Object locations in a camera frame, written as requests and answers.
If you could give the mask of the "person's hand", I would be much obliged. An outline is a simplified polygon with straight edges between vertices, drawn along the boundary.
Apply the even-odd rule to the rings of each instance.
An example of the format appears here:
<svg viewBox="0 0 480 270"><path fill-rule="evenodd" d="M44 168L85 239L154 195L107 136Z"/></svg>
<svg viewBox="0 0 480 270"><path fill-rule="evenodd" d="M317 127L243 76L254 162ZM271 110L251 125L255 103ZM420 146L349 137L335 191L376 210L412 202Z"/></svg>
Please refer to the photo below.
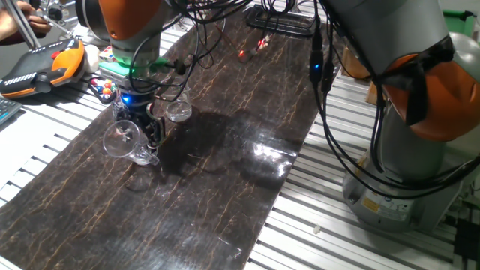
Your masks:
<svg viewBox="0 0 480 270"><path fill-rule="evenodd" d="M52 26L37 15L37 10L28 2L18 1L18 7L30 25L36 38L45 38ZM14 17L5 7L1 8L1 45L20 44L24 41Z"/></svg>

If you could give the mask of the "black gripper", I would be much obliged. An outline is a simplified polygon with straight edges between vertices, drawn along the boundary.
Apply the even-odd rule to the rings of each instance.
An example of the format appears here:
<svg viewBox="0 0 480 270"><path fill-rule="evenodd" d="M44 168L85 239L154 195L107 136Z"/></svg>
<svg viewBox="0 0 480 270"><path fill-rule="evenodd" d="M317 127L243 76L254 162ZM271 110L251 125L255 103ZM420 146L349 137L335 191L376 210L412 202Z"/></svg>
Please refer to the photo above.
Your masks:
<svg viewBox="0 0 480 270"><path fill-rule="evenodd" d="M148 138L148 149L153 155L158 154L158 149L163 144L166 137L166 128L164 117L152 115L148 108L154 102L152 91L139 93L137 91L121 90L118 100L112 103L112 116L115 122L122 120L141 119L148 120L145 127L145 135Z"/></svg>

